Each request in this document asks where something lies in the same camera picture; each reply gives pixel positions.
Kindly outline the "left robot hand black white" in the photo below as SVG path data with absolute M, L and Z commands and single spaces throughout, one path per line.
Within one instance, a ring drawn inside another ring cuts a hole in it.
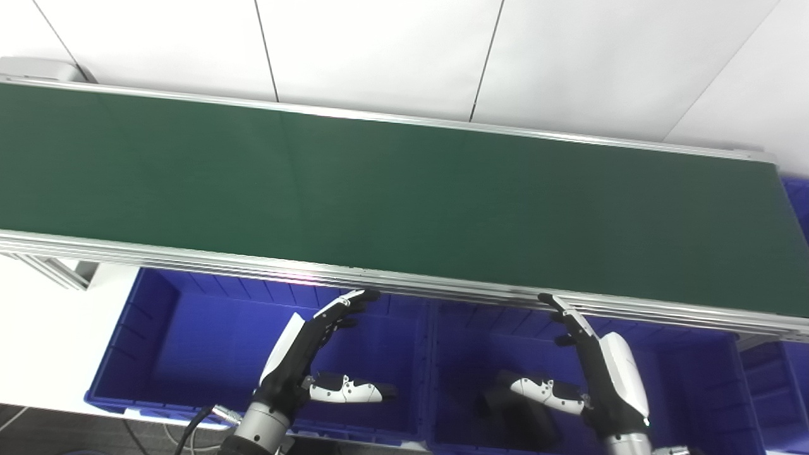
M 356 289 L 336 297 L 309 319 L 292 314 L 268 357 L 252 401 L 292 418 L 309 401 L 358 404 L 396 399 L 395 385 L 352 379 L 346 374 L 311 374 L 317 353 L 332 335 L 355 326 L 358 322 L 350 316 L 364 312 L 379 297 L 375 289 Z

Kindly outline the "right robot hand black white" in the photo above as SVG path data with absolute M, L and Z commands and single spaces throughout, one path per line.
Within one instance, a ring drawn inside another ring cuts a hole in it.
M 504 375 L 509 391 L 557 411 L 578 415 L 606 443 L 649 440 L 650 406 L 635 355 L 615 332 L 598 335 L 589 321 L 566 300 L 540 292 L 538 301 L 552 307 L 551 318 L 567 332 L 557 346 L 572 346 L 586 381 L 578 388 L 546 375 Z

